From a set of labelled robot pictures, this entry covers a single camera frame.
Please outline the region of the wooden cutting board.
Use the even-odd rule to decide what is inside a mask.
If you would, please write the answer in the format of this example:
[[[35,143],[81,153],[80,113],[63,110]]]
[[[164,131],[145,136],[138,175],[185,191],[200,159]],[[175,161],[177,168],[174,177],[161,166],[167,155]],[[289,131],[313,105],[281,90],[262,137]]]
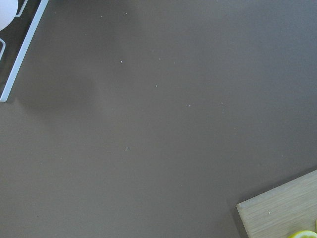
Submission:
[[[313,171],[236,205],[250,238],[287,238],[317,230],[317,172]]]

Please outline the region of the lemon slice near board edge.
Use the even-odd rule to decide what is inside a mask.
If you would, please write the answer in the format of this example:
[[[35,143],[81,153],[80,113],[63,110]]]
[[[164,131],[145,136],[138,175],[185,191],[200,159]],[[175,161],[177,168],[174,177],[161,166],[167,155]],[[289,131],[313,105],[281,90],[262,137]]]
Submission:
[[[291,234],[288,238],[317,238],[317,233],[309,230],[302,230]]]

